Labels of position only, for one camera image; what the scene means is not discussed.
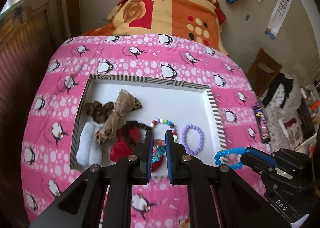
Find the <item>red satin hair bow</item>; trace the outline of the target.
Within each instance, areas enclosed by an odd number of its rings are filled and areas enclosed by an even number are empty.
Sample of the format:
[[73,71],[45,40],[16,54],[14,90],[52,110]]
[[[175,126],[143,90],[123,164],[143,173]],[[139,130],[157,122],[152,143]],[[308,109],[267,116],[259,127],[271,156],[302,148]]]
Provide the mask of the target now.
[[110,159],[111,161],[118,162],[123,157],[130,155],[133,152],[135,145],[127,145],[123,141],[116,141],[111,148]]

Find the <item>black red hair scrunchie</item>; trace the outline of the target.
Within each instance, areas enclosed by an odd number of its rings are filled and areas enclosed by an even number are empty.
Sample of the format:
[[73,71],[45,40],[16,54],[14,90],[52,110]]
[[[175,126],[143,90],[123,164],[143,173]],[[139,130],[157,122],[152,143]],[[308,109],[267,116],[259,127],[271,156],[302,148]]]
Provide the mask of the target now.
[[138,121],[126,121],[125,124],[117,130],[118,141],[123,141],[127,145],[136,145],[140,142],[140,131],[152,130],[150,126]]

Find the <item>black smartphone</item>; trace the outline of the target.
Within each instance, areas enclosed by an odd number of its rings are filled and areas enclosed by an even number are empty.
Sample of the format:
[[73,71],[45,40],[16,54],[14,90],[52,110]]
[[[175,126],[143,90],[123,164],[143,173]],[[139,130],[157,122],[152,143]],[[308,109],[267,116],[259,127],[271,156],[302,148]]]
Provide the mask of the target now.
[[258,106],[254,106],[253,112],[255,115],[257,125],[259,127],[259,133],[261,136],[262,143],[269,143],[270,142],[270,134],[269,134],[267,121],[264,116],[262,108],[258,107]]

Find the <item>white floral bedding pile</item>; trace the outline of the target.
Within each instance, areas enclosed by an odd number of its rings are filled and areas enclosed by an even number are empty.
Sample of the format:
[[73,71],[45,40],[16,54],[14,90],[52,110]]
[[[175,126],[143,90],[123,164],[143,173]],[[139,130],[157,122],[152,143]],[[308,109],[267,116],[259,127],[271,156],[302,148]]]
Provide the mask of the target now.
[[304,140],[298,108],[302,103],[300,86],[295,76],[279,73],[261,95],[260,104],[266,116],[272,152],[280,148],[294,150]]

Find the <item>white fluffy scrunchie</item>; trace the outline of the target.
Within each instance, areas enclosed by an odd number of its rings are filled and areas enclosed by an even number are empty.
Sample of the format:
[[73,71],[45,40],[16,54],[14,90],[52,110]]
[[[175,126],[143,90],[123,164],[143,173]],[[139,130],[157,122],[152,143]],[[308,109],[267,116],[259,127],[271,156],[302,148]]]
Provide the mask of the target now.
[[87,122],[80,134],[76,161],[83,168],[102,162],[102,149],[94,136],[97,129],[98,125]]

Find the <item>white striped-edge tray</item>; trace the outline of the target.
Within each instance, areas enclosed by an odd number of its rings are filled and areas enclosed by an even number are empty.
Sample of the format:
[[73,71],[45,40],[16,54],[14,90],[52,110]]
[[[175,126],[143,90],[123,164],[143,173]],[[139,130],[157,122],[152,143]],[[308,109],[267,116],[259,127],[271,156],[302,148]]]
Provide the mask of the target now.
[[115,101],[121,89],[139,99],[142,108],[129,112],[119,121],[136,120],[146,125],[154,119],[167,119],[181,134],[186,125],[199,127],[204,133],[203,149],[196,155],[203,163],[214,165],[214,154],[227,147],[220,113],[209,86],[190,82],[141,76],[90,75],[75,118],[71,143],[71,169],[83,170],[77,161],[80,134],[92,120],[85,111],[87,102]]

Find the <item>beige leopard hair bow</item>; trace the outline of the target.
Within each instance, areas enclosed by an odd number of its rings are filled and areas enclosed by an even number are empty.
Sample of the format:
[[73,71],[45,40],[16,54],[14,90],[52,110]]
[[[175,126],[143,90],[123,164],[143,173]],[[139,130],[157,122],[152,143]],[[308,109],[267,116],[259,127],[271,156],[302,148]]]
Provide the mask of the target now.
[[127,90],[121,89],[114,103],[113,110],[103,126],[95,133],[97,143],[104,144],[116,136],[118,122],[129,112],[142,108],[139,99]]

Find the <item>leopard print scrunchie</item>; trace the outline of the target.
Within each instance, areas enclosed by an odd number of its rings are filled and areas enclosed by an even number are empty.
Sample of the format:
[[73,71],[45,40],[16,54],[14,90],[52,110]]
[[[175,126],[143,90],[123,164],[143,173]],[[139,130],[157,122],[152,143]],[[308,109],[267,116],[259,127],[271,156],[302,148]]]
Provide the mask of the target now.
[[113,112],[113,109],[113,102],[102,104],[98,101],[93,101],[86,103],[84,106],[86,114],[91,116],[96,123],[104,123]]

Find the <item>wooden chair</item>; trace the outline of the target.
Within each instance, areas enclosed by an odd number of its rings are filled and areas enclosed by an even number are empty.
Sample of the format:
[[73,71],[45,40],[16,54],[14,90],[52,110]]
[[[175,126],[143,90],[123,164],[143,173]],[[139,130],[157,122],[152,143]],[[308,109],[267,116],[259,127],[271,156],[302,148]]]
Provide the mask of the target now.
[[268,89],[272,81],[279,74],[282,65],[277,63],[263,48],[246,74],[255,94],[260,97]]

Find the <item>orange red patterned blanket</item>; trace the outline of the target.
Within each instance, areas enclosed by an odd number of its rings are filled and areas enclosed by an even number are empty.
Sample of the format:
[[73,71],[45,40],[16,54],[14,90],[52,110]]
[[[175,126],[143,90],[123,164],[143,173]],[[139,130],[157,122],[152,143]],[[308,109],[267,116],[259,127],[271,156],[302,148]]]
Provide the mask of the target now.
[[105,26],[86,36],[167,34],[204,44],[227,54],[221,39],[226,20],[218,0],[121,0]]

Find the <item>wooden door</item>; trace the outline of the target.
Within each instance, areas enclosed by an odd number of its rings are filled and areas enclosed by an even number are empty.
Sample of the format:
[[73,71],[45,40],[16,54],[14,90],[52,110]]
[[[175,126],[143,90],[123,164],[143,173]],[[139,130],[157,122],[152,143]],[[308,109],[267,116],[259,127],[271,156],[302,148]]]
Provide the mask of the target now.
[[1,19],[1,227],[28,227],[21,182],[29,110],[56,50],[48,6],[18,5]]

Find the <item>wall calendar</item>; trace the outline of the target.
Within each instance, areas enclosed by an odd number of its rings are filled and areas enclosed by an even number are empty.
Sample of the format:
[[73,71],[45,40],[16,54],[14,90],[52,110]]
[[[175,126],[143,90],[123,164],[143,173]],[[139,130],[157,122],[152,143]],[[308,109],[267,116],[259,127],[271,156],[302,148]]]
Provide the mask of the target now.
[[270,39],[275,39],[291,6],[292,0],[278,0],[272,11],[265,34]]

